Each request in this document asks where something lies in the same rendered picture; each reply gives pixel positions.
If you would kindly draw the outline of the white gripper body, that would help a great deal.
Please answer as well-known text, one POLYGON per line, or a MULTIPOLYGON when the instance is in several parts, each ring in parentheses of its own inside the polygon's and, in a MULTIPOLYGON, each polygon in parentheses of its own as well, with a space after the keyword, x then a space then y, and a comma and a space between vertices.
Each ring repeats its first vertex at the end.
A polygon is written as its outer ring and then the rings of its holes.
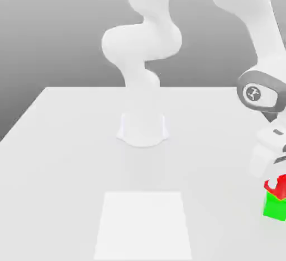
POLYGON ((286 154, 276 153, 265 146, 254 147, 249 172, 255 178, 272 179, 286 174, 286 154))

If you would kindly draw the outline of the small red cube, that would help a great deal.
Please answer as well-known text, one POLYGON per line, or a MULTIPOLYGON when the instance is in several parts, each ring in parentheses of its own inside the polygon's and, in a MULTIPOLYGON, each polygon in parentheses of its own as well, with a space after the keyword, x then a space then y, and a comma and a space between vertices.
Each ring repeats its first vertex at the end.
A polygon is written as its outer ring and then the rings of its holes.
POLYGON ((269 181, 264 182, 264 188, 279 200, 286 199, 286 174, 277 179, 277 185, 274 189, 269 187, 269 181))

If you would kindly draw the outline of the small green cube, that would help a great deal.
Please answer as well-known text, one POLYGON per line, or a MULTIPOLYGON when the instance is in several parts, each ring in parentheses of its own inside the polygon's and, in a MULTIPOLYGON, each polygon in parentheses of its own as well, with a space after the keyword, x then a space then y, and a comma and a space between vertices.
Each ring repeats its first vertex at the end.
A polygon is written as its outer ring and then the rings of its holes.
POLYGON ((286 221, 286 199, 278 199, 267 192, 263 205, 263 215, 272 219, 286 221))

